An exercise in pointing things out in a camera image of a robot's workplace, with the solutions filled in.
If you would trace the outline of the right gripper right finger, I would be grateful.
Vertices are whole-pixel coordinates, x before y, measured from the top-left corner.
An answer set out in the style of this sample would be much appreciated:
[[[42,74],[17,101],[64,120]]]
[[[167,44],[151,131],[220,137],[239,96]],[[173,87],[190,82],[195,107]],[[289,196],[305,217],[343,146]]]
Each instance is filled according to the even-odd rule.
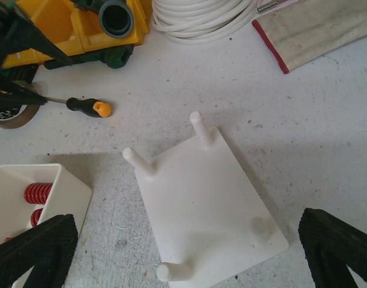
[[[312,208],[304,210],[298,233],[316,287],[357,287],[350,271],[367,283],[367,234]]]

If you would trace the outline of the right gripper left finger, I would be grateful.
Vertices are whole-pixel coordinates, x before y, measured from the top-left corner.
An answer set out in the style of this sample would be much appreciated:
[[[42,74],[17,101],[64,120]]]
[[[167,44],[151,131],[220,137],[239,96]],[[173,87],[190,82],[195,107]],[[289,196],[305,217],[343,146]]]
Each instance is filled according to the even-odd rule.
[[[77,246],[71,214],[56,215],[0,245],[0,287],[31,270],[24,287],[62,287]]]

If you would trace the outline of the white spring tray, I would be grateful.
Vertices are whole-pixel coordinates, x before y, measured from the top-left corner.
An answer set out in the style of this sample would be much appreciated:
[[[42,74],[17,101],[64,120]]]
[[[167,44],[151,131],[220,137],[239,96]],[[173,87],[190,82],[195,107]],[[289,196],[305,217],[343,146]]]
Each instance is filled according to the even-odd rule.
[[[0,166],[0,287],[62,287],[92,189],[63,165]]]

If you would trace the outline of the orange black screwdriver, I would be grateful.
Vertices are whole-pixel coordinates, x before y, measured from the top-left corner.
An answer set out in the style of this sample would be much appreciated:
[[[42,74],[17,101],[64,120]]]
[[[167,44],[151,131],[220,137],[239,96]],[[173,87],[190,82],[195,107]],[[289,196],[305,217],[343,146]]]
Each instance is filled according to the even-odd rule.
[[[112,107],[109,103],[95,98],[78,99],[71,97],[67,100],[45,97],[46,101],[64,104],[68,110],[81,112],[92,118],[107,118],[112,114]]]

